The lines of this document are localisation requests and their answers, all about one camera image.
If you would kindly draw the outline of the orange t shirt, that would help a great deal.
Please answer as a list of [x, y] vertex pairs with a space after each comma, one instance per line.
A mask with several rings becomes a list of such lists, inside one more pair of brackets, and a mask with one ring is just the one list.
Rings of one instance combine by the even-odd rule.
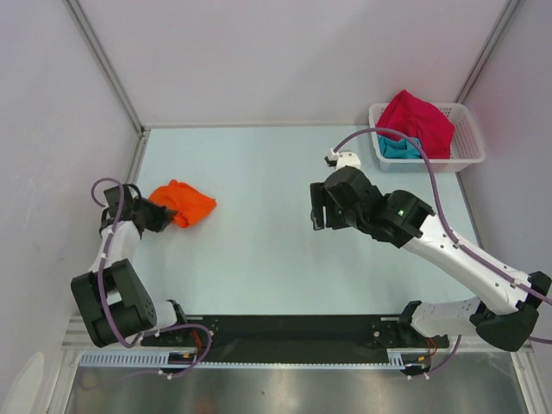
[[176, 214], [173, 221], [182, 229], [200, 223], [217, 206], [214, 198], [175, 179], [155, 189], [148, 199], [157, 205], [174, 210]]

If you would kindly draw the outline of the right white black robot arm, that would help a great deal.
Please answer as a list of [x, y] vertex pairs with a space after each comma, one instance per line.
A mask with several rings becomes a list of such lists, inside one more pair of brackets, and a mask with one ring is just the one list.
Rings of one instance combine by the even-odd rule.
[[310, 184], [310, 200], [314, 230], [356, 229], [427, 260], [474, 294], [449, 303], [408, 303], [398, 324], [404, 344], [417, 346], [433, 336], [478, 336], [516, 352], [529, 340], [551, 287], [546, 273], [507, 266], [447, 229], [422, 199], [404, 190], [383, 194], [352, 166]]

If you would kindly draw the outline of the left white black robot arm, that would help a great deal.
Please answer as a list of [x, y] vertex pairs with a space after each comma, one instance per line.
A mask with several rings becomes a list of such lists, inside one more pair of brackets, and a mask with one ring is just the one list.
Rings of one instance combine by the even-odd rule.
[[101, 245], [89, 270], [72, 279], [71, 291], [92, 343], [104, 348], [135, 344], [132, 335], [153, 330], [171, 344], [189, 338], [191, 325], [174, 299], [154, 301], [132, 261], [146, 231], [160, 233], [175, 212], [144, 198], [133, 184], [103, 192]]

